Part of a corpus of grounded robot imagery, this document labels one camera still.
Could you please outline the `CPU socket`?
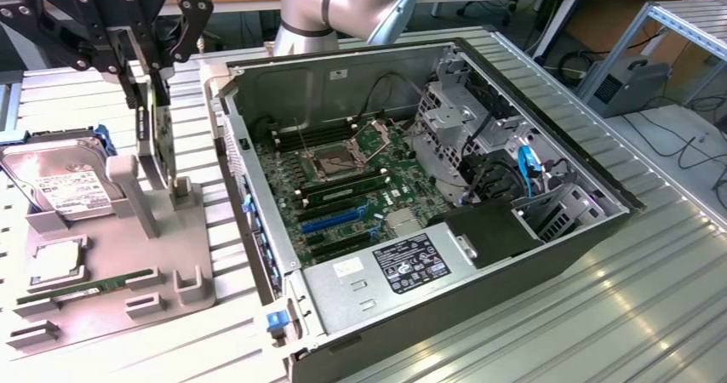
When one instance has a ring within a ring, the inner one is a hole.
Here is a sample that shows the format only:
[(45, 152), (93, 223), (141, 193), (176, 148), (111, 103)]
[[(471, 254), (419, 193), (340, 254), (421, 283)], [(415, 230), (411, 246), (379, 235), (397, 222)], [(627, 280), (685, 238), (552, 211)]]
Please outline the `CPU socket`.
[(345, 145), (324, 146), (309, 151), (301, 157), (301, 166), (307, 177), (316, 182), (337, 180), (367, 169)]

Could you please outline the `silver hard disk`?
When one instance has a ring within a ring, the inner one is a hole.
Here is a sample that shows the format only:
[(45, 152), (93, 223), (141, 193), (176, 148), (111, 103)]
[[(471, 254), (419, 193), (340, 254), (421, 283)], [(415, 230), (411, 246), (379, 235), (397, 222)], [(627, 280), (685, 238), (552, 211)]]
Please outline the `silver hard disk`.
[(0, 149), (0, 172), (35, 212), (56, 212), (67, 221), (113, 213), (124, 197), (105, 175), (108, 158), (97, 139), (56, 140)]

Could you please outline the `metal socket cover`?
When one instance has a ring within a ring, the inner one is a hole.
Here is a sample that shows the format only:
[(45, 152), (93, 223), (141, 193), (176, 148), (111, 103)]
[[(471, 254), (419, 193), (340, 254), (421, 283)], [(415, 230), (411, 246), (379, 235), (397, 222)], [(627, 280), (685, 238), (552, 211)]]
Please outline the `metal socket cover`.
[(391, 143), (385, 124), (372, 119), (348, 140), (348, 149), (355, 160), (360, 164), (367, 164)]

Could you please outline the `silver power supply unit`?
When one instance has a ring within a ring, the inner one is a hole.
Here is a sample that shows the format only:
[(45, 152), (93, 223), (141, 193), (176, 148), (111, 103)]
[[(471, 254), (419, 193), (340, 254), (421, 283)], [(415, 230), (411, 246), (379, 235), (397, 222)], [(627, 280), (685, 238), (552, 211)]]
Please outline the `silver power supply unit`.
[(352, 332), (399, 314), (476, 274), (444, 223), (303, 271), (328, 335)]

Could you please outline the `silver drive cage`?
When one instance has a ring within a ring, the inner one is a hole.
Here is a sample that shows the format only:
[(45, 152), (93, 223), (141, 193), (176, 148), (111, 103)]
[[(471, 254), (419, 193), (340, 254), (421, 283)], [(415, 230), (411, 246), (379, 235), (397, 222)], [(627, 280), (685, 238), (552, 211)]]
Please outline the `silver drive cage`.
[(547, 190), (532, 142), (540, 131), (459, 49), (424, 86), (413, 125), (417, 160), (455, 206)]

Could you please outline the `open dark PC case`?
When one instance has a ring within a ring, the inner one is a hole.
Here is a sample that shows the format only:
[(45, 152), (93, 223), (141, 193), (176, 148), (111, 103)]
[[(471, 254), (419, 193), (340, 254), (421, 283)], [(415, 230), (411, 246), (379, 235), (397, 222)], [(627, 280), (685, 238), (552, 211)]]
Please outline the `open dark PC case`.
[[(328, 335), (256, 154), (269, 130), (316, 128), (347, 119), (389, 118), (413, 128), (424, 86), (448, 49), (461, 50), (540, 131), (532, 142), (547, 190), (509, 201), (543, 244), (484, 268), (448, 292), (359, 330)], [(555, 121), (569, 104), (563, 89), (519, 59), (497, 60), (461, 38), (377, 48), (229, 61), (215, 65), (221, 104), (225, 184), (265, 313), (265, 336), (293, 383), (353, 374), (451, 326), (549, 281), (613, 236), (644, 206)], [(252, 195), (255, 209), (241, 211)], [(265, 314), (289, 324), (268, 332)]]

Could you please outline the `aluminium profile frame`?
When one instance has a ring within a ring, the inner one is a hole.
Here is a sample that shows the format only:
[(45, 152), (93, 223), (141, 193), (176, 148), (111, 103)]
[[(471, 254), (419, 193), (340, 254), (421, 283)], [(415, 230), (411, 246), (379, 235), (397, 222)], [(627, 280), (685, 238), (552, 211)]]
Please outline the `aluminium profile frame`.
[(628, 43), (647, 20), (709, 52), (727, 65), (727, 0), (648, 2), (637, 12), (605, 60), (577, 88), (577, 97), (587, 102), (605, 80), (611, 66), (627, 50)]

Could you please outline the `grey box appliance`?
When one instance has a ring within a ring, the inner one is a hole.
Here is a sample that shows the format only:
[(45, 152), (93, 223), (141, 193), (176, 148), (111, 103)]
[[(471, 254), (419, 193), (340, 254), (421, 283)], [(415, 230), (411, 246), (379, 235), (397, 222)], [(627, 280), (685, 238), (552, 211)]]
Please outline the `grey box appliance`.
[(603, 117), (617, 117), (641, 109), (665, 83), (671, 66), (643, 55), (621, 57), (596, 89), (587, 105)]

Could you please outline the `graphics card with black shroud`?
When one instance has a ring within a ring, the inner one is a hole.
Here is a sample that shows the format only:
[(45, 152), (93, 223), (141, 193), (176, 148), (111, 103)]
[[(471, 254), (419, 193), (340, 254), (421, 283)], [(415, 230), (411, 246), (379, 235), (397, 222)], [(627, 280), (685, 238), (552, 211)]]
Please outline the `graphics card with black shroud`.
[(168, 78), (173, 68), (163, 63), (152, 33), (136, 27), (119, 28), (119, 39), (131, 47), (140, 62), (141, 75), (125, 70), (127, 104), (135, 111), (136, 152), (153, 189), (173, 187), (176, 162), (172, 143)]

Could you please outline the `thin locking lever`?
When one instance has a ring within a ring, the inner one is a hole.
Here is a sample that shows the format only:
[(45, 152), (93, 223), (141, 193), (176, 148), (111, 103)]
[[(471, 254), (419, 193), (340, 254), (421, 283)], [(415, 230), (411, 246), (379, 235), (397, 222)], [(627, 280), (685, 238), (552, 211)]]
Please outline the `thin locking lever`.
[(307, 144), (307, 141), (305, 141), (305, 136), (304, 136), (305, 124), (300, 123), (297, 121), (297, 119), (295, 119), (295, 128), (296, 128), (296, 133), (299, 135), (300, 146), (303, 147), (303, 155), (305, 157), (311, 157), (312, 152), (309, 150), (309, 147), (308, 147), (308, 144)]

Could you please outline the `dark RAM stick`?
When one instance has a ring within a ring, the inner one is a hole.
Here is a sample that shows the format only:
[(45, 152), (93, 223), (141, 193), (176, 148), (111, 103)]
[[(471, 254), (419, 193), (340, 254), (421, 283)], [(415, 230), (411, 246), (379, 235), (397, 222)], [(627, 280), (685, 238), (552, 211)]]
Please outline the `dark RAM stick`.
[(376, 192), (387, 188), (388, 181), (389, 176), (380, 175), (311, 192), (303, 197), (301, 207), (312, 209)]

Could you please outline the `black plastic shroud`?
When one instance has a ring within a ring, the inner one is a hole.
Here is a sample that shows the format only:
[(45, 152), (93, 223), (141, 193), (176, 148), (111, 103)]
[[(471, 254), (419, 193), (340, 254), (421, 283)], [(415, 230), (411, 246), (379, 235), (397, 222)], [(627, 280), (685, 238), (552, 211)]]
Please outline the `black plastic shroud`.
[(456, 237), (467, 240), (476, 253), (471, 258), (476, 268), (484, 268), (543, 244), (513, 212), (509, 201), (489, 199), (465, 205), (436, 214), (427, 225), (441, 222)]

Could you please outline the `black office chair base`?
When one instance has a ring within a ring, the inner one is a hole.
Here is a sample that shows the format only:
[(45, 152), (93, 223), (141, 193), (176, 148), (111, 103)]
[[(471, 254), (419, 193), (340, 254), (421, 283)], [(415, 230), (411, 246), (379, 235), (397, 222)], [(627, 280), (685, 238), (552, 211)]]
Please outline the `black office chair base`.
[(487, 13), (507, 17), (516, 12), (517, 0), (507, 1), (468, 1), (456, 11), (457, 16), (464, 16), (472, 7), (479, 7)]

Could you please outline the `grey parts rack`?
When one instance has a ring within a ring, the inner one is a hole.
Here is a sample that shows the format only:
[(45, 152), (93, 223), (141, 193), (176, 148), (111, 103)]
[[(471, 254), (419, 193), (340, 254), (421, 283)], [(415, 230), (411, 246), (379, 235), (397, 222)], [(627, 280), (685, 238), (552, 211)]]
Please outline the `grey parts rack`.
[[(53, 212), (23, 214), (25, 234), (11, 257), (0, 320), (0, 354), (20, 359), (83, 341), (161, 322), (209, 308), (216, 300), (201, 189), (183, 182), (181, 193), (145, 191), (137, 161), (112, 156), (105, 175), (124, 193), (113, 213), (67, 221)], [(31, 260), (39, 246), (75, 241), (79, 266), (69, 275), (32, 283)], [(77, 293), (17, 306), (16, 299), (52, 289), (152, 269), (108, 293)]]

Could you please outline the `blue expansion slot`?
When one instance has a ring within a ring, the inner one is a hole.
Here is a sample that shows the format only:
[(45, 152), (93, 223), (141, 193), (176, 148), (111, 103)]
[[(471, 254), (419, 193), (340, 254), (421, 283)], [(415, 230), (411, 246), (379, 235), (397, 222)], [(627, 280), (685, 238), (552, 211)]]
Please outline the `blue expansion slot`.
[(329, 217), (316, 219), (301, 225), (301, 233), (308, 234), (331, 228), (336, 225), (348, 223), (351, 221), (360, 220), (364, 217), (367, 209), (367, 206), (359, 206), (356, 209), (345, 213), (335, 214)]

